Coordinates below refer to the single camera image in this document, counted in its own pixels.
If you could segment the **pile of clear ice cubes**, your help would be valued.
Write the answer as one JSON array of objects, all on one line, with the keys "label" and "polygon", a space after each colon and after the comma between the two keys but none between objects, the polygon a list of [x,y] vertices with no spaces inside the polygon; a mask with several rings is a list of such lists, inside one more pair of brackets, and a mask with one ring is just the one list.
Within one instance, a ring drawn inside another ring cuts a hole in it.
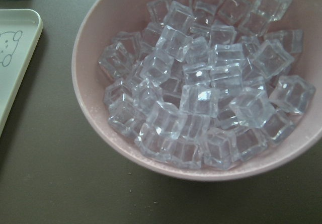
[{"label": "pile of clear ice cubes", "polygon": [[315,87],[289,72],[303,31],[269,32],[292,0],[154,0],[142,32],[99,57],[109,125],[142,155],[227,170],[295,129]]}]

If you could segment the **cream serving tray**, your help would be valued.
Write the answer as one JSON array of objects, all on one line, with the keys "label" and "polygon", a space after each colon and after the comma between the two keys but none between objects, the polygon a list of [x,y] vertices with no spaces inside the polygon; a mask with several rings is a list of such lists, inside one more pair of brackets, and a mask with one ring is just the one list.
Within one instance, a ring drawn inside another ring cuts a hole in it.
[{"label": "cream serving tray", "polygon": [[1,131],[43,29],[32,9],[1,10]]}]

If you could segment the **pink bowl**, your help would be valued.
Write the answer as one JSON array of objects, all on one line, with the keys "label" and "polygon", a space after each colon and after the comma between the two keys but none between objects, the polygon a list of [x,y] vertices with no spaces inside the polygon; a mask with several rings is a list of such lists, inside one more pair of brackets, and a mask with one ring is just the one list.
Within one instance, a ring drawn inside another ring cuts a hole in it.
[{"label": "pink bowl", "polygon": [[160,174],[194,181],[226,181],[258,175],[293,160],[321,138],[321,0],[292,0],[282,20],[272,31],[300,28],[304,31],[303,52],[292,67],[316,88],[315,95],[296,129],[279,146],[270,147],[249,161],[227,171],[212,168],[178,169],[144,157],[132,141],[108,124],[103,103],[105,87],[111,83],[98,65],[103,49],[119,31],[140,31],[149,20],[146,4],[151,0],[97,0],[84,18],[72,54],[72,80],[78,103],[98,135],[129,160]]}]

